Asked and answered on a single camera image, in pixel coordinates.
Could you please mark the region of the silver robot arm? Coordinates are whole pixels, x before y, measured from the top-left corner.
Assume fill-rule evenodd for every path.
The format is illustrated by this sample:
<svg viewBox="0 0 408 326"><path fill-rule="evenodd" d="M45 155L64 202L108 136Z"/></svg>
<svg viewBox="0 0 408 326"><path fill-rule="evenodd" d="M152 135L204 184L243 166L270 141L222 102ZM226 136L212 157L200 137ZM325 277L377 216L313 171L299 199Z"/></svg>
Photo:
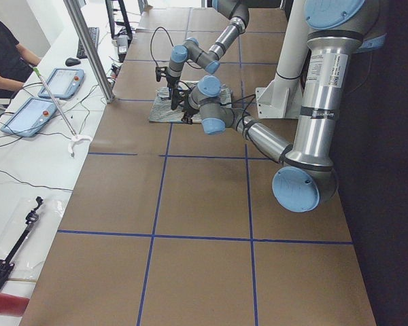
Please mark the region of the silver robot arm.
<svg viewBox="0 0 408 326"><path fill-rule="evenodd" d="M232 43L245 33L250 19L249 8L245 1L213 1L212 7L230 22L207 51L202 49L199 42L192 37L172 48L169 65L165 68L169 98L173 98L173 91L177 88L186 61L191 60L206 72L214 74L220 66L220 59Z"/></svg>
<svg viewBox="0 0 408 326"><path fill-rule="evenodd" d="M350 59L381 47L387 1L295 1L275 77L255 91L258 115L226 108L214 75L221 57L244 33L249 10L262 1L214 1L229 25L209 50L187 39L171 55L169 73L179 77L187 60L206 70L184 98L186 119L199 113L207 134L233 128L268 158L280 163L273 195L289 211L314 210L337 191L329 149Z"/></svg>

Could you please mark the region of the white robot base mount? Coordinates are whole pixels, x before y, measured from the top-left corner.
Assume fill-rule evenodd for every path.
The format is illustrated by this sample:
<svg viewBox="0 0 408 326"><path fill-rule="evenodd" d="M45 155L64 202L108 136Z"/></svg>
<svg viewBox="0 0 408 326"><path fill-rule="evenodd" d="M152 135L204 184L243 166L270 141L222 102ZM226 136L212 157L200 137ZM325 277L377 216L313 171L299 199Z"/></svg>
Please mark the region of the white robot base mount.
<svg viewBox="0 0 408 326"><path fill-rule="evenodd" d="M308 53L309 32L304 7L303 0L293 1L275 77L267 87L256 89L261 119L297 119L299 116L303 98L301 76Z"/></svg>

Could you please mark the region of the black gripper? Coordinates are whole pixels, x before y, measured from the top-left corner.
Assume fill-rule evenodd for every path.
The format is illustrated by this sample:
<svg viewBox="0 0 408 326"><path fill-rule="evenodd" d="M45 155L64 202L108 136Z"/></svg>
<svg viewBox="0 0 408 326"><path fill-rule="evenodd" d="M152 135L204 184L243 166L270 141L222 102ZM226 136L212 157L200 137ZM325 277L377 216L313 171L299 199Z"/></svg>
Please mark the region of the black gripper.
<svg viewBox="0 0 408 326"><path fill-rule="evenodd" d="M192 118L199 112L199 106L194 101L191 95L184 95L184 107L182 111L184 112L182 122L185 124L192 124Z"/></svg>
<svg viewBox="0 0 408 326"><path fill-rule="evenodd" d="M167 87L169 89L169 98L173 98L174 90L177 88L177 84L180 80L179 75L174 75L171 72L166 72L165 77L167 80Z"/></svg>

